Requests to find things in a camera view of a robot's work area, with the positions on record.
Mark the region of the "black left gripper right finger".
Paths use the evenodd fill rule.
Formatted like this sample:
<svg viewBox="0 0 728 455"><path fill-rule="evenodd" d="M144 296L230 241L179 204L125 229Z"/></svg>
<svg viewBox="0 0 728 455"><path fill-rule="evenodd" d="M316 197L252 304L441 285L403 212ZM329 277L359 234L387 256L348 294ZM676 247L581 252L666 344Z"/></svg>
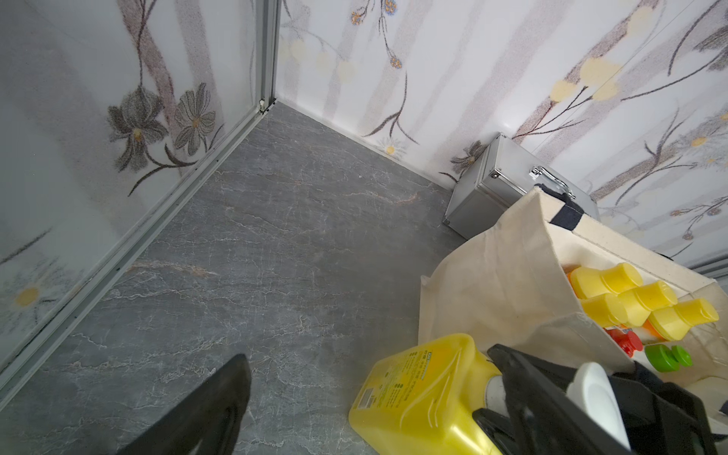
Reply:
<svg viewBox="0 0 728 455"><path fill-rule="evenodd" d="M518 358L504 365L505 401L522 454L629 454L561 389Z"/></svg>

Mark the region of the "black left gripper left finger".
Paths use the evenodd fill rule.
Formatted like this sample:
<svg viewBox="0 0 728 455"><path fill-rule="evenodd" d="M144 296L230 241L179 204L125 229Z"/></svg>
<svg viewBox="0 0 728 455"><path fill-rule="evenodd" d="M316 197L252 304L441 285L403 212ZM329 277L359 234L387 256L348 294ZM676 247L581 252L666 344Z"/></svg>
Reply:
<svg viewBox="0 0 728 455"><path fill-rule="evenodd" d="M231 454L251 395L243 354L231 358L121 454Z"/></svg>

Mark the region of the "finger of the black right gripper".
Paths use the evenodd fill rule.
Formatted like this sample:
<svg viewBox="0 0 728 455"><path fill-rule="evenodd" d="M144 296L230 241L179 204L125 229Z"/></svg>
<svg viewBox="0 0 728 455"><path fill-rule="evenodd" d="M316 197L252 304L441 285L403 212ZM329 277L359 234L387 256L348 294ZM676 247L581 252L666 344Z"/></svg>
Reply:
<svg viewBox="0 0 728 455"><path fill-rule="evenodd" d="M644 367L616 373L613 390L638 454L716 454L703 401Z"/></svg>
<svg viewBox="0 0 728 455"><path fill-rule="evenodd" d="M502 344L495 344L488 348L486 350L486 356L500 369L502 373L504 372L504 365L507 360L518 358L522 360L525 365L528 365L541 373L555 386L557 386L557 388L560 388L563 391L566 391L576 376L576 369L574 368L555 364Z"/></svg>

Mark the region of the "white bottle green cap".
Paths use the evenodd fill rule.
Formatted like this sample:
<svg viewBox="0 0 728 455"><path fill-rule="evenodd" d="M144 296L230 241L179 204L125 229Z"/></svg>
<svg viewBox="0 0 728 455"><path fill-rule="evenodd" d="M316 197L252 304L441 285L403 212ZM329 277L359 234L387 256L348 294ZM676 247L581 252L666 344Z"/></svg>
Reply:
<svg viewBox="0 0 728 455"><path fill-rule="evenodd" d="M659 373L673 373L693 366L692 356L680 345L648 345L644 353L650 365Z"/></svg>

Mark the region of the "green bottle red cap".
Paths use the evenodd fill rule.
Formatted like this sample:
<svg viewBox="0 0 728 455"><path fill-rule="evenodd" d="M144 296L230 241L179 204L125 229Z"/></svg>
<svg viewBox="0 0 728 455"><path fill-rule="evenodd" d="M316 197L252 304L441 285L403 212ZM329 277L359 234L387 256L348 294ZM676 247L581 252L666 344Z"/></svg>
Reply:
<svg viewBox="0 0 728 455"><path fill-rule="evenodd" d="M644 351L643 341L631 330L606 329L605 332L629 358Z"/></svg>

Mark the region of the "orange bottle yellow cap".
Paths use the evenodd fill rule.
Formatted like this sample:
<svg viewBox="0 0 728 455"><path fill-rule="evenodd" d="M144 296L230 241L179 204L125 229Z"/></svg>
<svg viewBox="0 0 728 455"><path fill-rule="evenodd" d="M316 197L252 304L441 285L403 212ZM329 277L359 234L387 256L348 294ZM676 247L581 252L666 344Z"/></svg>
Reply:
<svg viewBox="0 0 728 455"><path fill-rule="evenodd" d="M638 270L630 264L619 263L608 269L578 267L567 273L576 297L591 299L603 294L621 294L644 284Z"/></svg>
<svg viewBox="0 0 728 455"><path fill-rule="evenodd" d="M695 299L655 310L636 332L646 344L680 341L693 327L719 320L718 311L709 301Z"/></svg>
<svg viewBox="0 0 728 455"><path fill-rule="evenodd" d="M653 312L676 305L678 298L668 284L658 281L620 294L605 293L580 303L584 313L602 328L634 328L643 326Z"/></svg>

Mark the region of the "large yellow soap bottle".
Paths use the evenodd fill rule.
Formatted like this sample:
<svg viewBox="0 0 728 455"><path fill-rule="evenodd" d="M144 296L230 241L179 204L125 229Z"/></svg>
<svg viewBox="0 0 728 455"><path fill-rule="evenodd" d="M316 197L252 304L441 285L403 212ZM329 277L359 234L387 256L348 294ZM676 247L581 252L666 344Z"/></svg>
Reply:
<svg viewBox="0 0 728 455"><path fill-rule="evenodd" d="M599 364L576 369L563 392L631 451L612 384ZM349 423L379 454L520 454L502 372L466 334L377 362Z"/></svg>

